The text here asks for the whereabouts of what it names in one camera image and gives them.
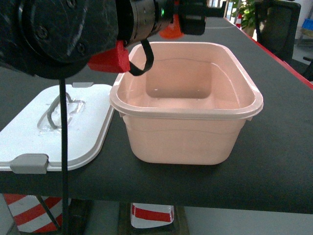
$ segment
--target office chair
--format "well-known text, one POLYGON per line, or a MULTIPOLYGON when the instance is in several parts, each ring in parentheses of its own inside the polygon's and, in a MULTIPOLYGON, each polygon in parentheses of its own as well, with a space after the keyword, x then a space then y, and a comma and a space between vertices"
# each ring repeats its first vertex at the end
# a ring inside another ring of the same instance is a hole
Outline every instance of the office chair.
POLYGON ((308 57, 303 57, 304 60, 306 61, 310 61, 311 63, 309 64, 309 66, 306 68, 306 70, 304 71, 304 73, 302 74, 306 79, 308 79, 310 82, 313 81, 313 59, 312 58, 308 58, 308 57))
POLYGON ((255 3, 257 41, 281 60, 291 63, 301 5, 267 0, 255 3))

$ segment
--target gray clip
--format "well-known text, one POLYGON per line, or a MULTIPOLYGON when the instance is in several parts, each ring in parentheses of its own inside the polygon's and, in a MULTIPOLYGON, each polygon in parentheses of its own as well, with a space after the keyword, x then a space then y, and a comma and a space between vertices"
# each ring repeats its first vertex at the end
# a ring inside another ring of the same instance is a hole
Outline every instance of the gray clip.
POLYGON ((10 168, 16 174, 46 174, 47 167, 46 154, 22 154, 10 162, 10 168))

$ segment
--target screw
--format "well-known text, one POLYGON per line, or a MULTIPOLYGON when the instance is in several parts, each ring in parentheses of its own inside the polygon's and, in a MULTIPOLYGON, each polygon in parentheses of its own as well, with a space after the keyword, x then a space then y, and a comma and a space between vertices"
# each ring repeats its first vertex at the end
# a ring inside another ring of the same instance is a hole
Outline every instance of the screw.
POLYGON ((77 45, 77 51, 78 51, 78 53, 80 53, 81 55, 84 55, 84 54, 85 54, 85 51, 86 51, 85 45, 82 44, 82 43, 79 43, 79 44, 77 45))
POLYGON ((69 8, 74 9, 76 8, 77 2, 76 0, 67 0, 67 5, 69 8))
POLYGON ((40 39, 47 39, 48 38, 48 30, 45 27, 43 27, 42 25, 37 27, 36 32, 37 32, 37 36, 40 39))

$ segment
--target potted plant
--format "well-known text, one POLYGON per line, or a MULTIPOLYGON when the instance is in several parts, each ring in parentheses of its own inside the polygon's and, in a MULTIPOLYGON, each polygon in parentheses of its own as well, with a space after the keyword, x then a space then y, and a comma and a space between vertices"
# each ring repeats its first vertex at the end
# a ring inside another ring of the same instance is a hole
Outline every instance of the potted plant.
POLYGON ((254 0, 241 0, 241 4, 238 8, 238 1, 239 0, 231 0, 235 6, 237 6, 238 11, 232 14, 233 17, 236 15, 241 14, 241 28, 242 30, 248 34, 249 36, 253 36, 254 29, 255 29, 255 6, 254 0))

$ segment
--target red and white striped barrier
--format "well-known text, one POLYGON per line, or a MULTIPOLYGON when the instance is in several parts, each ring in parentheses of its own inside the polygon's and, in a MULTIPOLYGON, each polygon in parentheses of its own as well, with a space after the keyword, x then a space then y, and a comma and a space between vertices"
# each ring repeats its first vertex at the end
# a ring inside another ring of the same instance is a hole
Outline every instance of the red and white striped barrier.
POLYGON ((134 228, 155 228, 173 221, 174 206, 132 203, 131 224, 134 228))
MULTIPOLYGON (((47 233, 58 229, 36 196, 4 194, 4 198, 20 232, 47 233)), ((59 197, 42 197, 42 199, 61 227, 62 199, 59 197)))
POLYGON ((236 26, 238 27, 238 28, 241 28, 241 19, 242 19, 242 14, 238 14, 238 18, 237 18, 237 20, 236 20, 236 26))

